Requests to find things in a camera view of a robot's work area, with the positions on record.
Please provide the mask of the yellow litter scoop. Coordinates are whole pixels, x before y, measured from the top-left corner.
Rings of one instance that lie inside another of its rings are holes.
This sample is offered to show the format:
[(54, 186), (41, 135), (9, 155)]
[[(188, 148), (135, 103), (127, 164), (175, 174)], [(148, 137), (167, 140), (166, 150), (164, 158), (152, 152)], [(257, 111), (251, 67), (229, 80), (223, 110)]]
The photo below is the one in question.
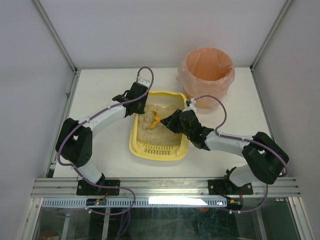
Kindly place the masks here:
[(161, 120), (163, 120), (164, 118), (161, 117), (157, 111), (152, 111), (153, 115), (154, 115), (154, 118), (153, 118), (153, 121), (152, 123), (147, 127), (148, 130), (152, 130), (154, 129), (157, 124), (159, 124), (161, 122)]

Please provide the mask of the yellow litter box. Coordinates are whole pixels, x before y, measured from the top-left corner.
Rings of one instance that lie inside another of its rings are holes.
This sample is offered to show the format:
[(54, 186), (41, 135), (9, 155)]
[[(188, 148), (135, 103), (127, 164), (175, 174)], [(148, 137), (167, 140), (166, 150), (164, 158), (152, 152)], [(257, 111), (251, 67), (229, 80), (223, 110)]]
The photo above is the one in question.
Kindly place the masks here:
[[(176, 106), (183, 110), (187, 98), (182, 93), (171, 91), (150, 91), (147, 98), (148, 104), (155, 104), (161, 107), (170, 105)], [(138, 140), (138, 120), (139, 116), (135, 115), (129, 138), (129, 149), (135, 156), (152, 160), (152, 161), (178, 161), (184, 158), (188, 153), (189, 140), (185, 135), (179, 138), (176, 145), (168, 144), (150, 144)]]

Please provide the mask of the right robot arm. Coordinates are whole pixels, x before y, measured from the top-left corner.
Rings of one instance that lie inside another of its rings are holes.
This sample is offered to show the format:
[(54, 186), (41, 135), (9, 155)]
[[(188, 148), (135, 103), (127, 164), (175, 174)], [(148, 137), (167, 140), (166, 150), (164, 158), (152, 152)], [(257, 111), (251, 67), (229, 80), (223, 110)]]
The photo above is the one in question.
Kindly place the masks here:
[(243, 157), (246, 164), (228, 170), (223, 179), (234, 188), (258, 181), (272, 185), (287, 169), (289, 156), (264, 132), (251, 137), (222, 134), (201, 125), (193, 110), (176, 110), (160, 122), (171, 132), (185, 135), (198, 149)]

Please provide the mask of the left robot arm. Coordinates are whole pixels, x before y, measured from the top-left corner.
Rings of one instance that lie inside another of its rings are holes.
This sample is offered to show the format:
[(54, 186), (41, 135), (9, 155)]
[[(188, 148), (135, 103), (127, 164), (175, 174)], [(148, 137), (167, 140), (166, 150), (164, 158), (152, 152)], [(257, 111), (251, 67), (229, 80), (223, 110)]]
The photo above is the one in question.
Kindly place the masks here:
[(124, 94), (112, 98), (106, 108), (94, 115), (76, 120), (68, 118), (63, 122), (55, 145), (60, 165), (72, 167), (84, 181), (84, 189), (99, 195), (105, 185), (104, 174), (90, 162), (93, 153), (93, 139), (111, 124), (132, 114), (141, 114), (145, 108), (150, 88), (134, 82)]

